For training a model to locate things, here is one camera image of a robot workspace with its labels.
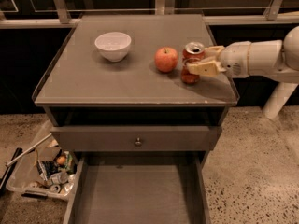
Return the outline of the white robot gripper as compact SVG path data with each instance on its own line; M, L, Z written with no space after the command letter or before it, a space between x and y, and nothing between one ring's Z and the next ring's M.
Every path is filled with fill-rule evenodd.
M205 48L205 59L190 59L186 66L191 74L205 77L217 76L226 69L232 77L266 77L273 75L283 64L282 47L281 40L211 46ZM215 57L219 56L220 61L217 61Z

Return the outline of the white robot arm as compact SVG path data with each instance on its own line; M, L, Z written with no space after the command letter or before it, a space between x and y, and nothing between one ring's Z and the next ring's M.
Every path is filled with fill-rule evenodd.
M278 85L268 98L263 113L274 119L299 85L299 27L283 40L234 42L200 49L203 58L186 58L184 65L193 75L214 77L226 73L233 78L262 76Z

